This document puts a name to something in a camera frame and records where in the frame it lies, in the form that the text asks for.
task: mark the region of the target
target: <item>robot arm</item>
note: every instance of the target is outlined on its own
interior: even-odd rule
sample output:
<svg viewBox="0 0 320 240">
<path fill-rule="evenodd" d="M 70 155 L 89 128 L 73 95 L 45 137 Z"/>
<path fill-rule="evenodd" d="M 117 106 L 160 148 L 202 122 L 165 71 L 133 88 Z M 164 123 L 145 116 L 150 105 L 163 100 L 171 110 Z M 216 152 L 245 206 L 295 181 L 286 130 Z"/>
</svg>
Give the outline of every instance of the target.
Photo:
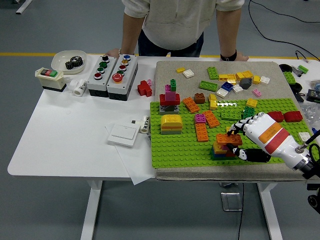
<svg viewBox="0 0 320 240">
<path fill-rule="evenodd" d="M 303 145 L 299 145 L 287 130 L 263 112 L 233 124 L 227 134 L 237 134 L 240 130 L 261 148 L 241 149 L 227 144 L 227 147 L 242 160 L 266 163 L 271 157 L 277 157 L 283 159 L 292 170 L 300 170 L 306 179 L 314 175 L 320 177 L 320 164 L 307 150 L 309 143 L 320 135 L 320 131 Z"/>
</svg>

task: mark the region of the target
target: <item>lego baseplate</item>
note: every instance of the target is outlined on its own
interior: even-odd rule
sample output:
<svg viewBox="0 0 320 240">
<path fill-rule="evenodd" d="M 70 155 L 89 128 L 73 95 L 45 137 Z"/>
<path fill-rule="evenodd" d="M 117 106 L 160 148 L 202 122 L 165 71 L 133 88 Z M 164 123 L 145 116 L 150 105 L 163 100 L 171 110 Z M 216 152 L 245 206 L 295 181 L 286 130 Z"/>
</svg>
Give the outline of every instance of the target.
<svg viewBox="0 0 320 240">
<path fill-rule="evenodd" d="M 181 103 L 179 105 L 179 115 L 182 117 L 183 127 L 182 134 L 179 135 L 161 135 L 161 115 L 159 114 L 159 102 L 150 103 L 151 116 L 151 156 L 152 167 L 158 168 L 180 168 L 180 167 L 203 167 L 203 166 L 227 166 L 227 165 L 251 165 L 251 164 L 275 164 L 283 163 L 283 160 L 277 157 L 272 157 L 268 163 L 246 162 L 238 157 L 223 157 L 213 158 L 211 148 L 213 142 L 216 140 L 216 134 L 226 133 L 226 128 L 230 127 L 235 121 L 221 120 L 222 110 L 228 109 L 232 111 L 243 112 L 247 100 L 225 100 L 218 102 L 218 109 L 212 112 L 218 118 L 220 125 L 218 127 L 209 128 L 206 126 L 209 136 L 208 142 L 197 142 L 197 135 L 195 130 L 194 117 L 195 113 L 190 113 L 186 106 Z M 202 113 L 209 110 L 209 103 L 198 104 Z M 297 111 L 297 107 L 290 98 L 277 99 L 260 99 L 258 101 L 255 112 L 268 113 L 271 111 L 282 111 L 283 113 L 289 111 Z M 297 141 L 302 143 L 299 139 L 299 133 L 311 133 L 304 121 L 301 122 L 282 122 L 280 123 Z M 243 145 L 241 148 L 259 148 L 246 136 L 241 135 Z M 312 151 L 317 159 L 319 157 L 316 149 Z"/>
</svg>

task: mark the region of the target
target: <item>red button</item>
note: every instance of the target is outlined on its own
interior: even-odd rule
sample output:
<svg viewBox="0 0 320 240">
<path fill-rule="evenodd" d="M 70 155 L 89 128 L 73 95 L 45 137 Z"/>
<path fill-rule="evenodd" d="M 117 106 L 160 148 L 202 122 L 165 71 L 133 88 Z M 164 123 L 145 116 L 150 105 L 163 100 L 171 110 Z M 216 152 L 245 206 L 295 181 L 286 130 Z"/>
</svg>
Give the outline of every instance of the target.
<svg viewBox="0 0 320 240">
<path fill-rule="evenodd" d="M 115 81 L 116 83 L 120 83 L 121 81 L 122 81 L 122 78 L 123 78 L 124 76 L 122 76 L 122 74 L 120 74 L 120 73 L 115 73 L 115 74 L 113 74 L 112 75 L 112 79 L 113 79 L 113 81 Z"/>
</svg>

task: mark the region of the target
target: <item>green button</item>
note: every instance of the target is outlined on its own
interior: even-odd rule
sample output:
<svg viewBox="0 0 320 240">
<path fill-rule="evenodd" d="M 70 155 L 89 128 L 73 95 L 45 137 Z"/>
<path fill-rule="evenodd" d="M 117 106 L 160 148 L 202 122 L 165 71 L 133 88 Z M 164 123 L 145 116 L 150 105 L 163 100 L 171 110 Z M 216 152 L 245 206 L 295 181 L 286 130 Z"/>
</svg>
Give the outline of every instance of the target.
<svg viewBox="0 0 320 240">
<path fill-rule="evenodd" d="M 53 70 L 51 73 L 50 73 L 50 77 L 55 77 L 56 75 L 58 74 L 57 71 Z"/>
</svg>

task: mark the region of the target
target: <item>red lego piece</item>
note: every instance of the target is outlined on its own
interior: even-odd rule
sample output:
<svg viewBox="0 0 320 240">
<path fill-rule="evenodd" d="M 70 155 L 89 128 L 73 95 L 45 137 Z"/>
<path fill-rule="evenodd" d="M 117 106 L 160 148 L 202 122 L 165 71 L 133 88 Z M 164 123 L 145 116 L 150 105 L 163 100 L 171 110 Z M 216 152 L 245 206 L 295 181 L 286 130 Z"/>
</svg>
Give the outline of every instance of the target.
<svg viewBox="0 0 320 240">
<path fill-rule="evenodd" d="M 161 106 L 171 106 L 171 105 L 179 105 L 180 104 L 180 94 L 175 94 L 175 101 L 166 101 L 166 95 L 160 94 L 160 105 Z"/>
<path fill-rule="evenodd" d="M 141 81 L 138 85 L 138 92 L 140 96 L 146 95 L 147 97 L 150 97 L 152 95 L 152 89 L 145 80 Z"/>
<path fill-rule="evenodd" d="M 270 111 L 267 114 L 277 123 L 282 123 L 283 120 L 285 120 L 285 117 L 281 111 Z"/>
<path fill-rule="evenodd" d="M 284 120 L 287 123 L 297 123 L 301 122 L 304 119 L 300 111 L 288 111 L 285 114 L 283 114 L 283 116 Z"/>
</svg>

